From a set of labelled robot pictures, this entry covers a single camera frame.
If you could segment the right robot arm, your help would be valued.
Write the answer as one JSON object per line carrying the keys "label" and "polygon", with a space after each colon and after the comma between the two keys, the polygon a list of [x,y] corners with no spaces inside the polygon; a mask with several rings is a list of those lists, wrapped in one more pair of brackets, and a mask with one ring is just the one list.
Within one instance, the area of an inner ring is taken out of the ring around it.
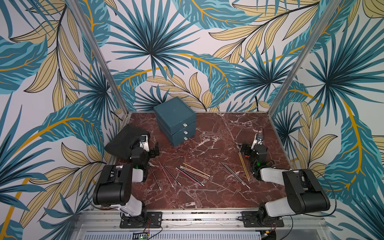
{"label": "right robot arm", "polygon": [[258,221],[282,216],[311,215],[328,211],[331,202],[314,171],[309,169],[277,169],[267,161],[268,148],[261,134],[255,134],[252,144],[238,144],[241,157],[250,161],[250,171],[258,181],[277,184],[285,188],[286,196],[262,203],[253,216]]}

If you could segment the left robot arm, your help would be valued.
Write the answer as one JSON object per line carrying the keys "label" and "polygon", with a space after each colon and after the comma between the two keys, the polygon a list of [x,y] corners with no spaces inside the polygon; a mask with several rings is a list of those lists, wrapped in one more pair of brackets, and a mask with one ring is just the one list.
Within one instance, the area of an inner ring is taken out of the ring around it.
{"label": "left robot arm", "polygon": [[106,165],[92,194],[94,205],[102,210],[116,209],[124,217],[145,220],[147,210],[145,204],[132,194],[133,183],[144,183],[148,176],[150,160],[150,134],[115,137],[106,146],[106,151],[115,157],[122,158],[122,165]]}

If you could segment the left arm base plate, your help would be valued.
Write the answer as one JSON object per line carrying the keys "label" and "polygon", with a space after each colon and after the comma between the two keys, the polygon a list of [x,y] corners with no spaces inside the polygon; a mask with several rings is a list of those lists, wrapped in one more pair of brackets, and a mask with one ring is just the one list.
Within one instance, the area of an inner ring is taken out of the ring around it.
{"label": "left arm base plate", "polygon": [[120,229],[160,229],[162,226],[162,212],[148,212],[144,216],[128,217],[121,213]]}

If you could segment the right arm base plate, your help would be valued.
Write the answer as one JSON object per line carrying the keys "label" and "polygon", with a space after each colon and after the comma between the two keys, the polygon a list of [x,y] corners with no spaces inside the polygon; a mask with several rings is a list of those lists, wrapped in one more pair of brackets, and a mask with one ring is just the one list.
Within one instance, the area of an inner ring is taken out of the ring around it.
{"label": "right arm base plate", "polygon": [[239,218],[245,228],[280,228],[284,227],[281,217],[270,217],[262,211],[243,211]]}

